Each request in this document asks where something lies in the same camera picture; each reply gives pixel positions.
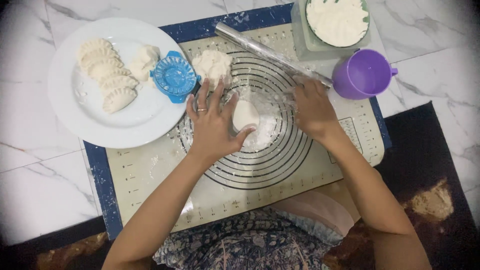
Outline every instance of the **woman's right hand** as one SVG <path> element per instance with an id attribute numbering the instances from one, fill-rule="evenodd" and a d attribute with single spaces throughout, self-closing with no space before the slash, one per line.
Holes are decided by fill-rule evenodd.
<path id="1" fill-rule="evenodd" d="M 345 135 L 345 132 L 322 83 L 304 79 L 303 85 L 295 87 L 295 123 L 309 137 L 326 147 L 331 140 L 343 137 L 341 135 Z"/>

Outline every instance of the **dark rug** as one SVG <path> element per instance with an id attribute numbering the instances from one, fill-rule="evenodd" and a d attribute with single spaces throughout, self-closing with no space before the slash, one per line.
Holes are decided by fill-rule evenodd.
<path id="1" fill-rule="evenodd" d="M 432 103 L 385 124 L 393 146 L 375 168 L 405 208 L 433 269 L 479 269 L 478 232 Z M 332 270 L 375 268 L 362 220 L 325 263 Z"/>
<path id="2" fill-rule="evenodd" d="M 376 169 L 405 208 L 433 268 L 480 269 L 475 261 L 480 254 L 477 230 L 432 104 L 388 117 L 385 123 L 393 146 Z M 112 242 L 105 233 L 92 233 L 92 227 L 105 231 L 104 226 L 85 222 L 10 247 L 8 261 L 22 262 L 10 269 L 101 269 Z M 96 235 L 66 245 L 92 234 Z M 66 246 L 52 246 L 65 239 L 70 239 Z M 373 244 L 361 220 L 324 262 L 332 270 L 375 268 Z M 152 265 L 152 269 L 166 268 Z"/>

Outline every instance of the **blue dumpling mold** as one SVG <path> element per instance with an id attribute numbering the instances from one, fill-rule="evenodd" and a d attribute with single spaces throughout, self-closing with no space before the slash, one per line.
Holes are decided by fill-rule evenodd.
<path id="1" fill-rule="evenodd" d="M 185 102 L 197 81 L 201 79 L 195 75 L 188 61 L 174 50 L 169 51 L 167 56 L 156 64 L 155 69 L 150 71 L 150 77 L 172 103 Z"/>

